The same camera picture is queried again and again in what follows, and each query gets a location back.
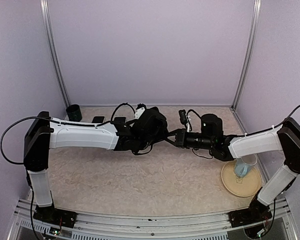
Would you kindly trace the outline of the black phone purple edge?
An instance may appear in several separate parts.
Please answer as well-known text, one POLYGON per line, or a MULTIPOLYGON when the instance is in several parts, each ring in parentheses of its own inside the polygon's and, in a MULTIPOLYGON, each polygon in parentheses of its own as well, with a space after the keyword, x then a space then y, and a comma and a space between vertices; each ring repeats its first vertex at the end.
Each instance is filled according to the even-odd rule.
POLYGON ((113 122, 114 123, 125 123, 126 122, 126 117, 124 116, 117 116, 114 118, 113 122))

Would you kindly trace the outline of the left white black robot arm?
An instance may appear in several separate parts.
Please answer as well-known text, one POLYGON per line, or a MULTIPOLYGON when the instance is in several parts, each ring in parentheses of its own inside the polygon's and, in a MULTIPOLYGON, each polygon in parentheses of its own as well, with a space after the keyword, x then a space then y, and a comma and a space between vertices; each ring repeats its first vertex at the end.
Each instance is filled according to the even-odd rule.
POLYGON ((23 164, 40 214, 51 223, 60 218, 48 181, 51 149, 100 148, 139 155, 162 141, 167 128, 167 119, 157 107, 137 109, 134 119, 128 122, 109 120, 99 124, 61 120, 50 117, 47 111, 40 112, 24 137, 23 150, 23 164))

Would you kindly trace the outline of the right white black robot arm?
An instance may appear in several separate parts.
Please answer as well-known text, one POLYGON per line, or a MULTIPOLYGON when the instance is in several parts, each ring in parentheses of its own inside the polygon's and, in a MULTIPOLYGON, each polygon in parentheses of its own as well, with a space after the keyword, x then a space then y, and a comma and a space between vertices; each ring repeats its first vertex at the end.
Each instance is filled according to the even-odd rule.
POLYGON ((283 151, 285 160, 274 176, 262 187, 246 210, 246 218, 256 222, 268 206, 288 189, 300 175, 300 125, 292 118, 266 130, 246 135, 225 135, 222 119, 215 114, 200 118, 201 132, 188 132, 185 128, 171 131, 165 140, 177 148, 208 150, 223 162, 271 151, 283 151))

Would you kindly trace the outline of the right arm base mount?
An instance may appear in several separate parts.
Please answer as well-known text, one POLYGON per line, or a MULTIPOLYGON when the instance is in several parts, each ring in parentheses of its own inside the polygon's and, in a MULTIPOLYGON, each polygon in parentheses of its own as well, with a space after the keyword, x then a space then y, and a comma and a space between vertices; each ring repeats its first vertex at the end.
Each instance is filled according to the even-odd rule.
POLYGON ((230 211, 228 217, 231 227, 236 228, 271 219, 273 215, 269 206, 257 201, 252 202, 247 208, 230 211))

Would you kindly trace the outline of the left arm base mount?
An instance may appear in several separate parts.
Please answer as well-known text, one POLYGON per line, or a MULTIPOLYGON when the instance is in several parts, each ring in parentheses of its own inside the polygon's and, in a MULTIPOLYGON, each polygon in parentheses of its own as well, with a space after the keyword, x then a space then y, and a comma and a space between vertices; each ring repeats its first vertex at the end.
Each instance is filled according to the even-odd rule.
POLYGON ((55 208, 54 205, 51 205, 48 207, 37 206, 33 218, 44 223, 73 229, 77 215, 74 211, 55 208))

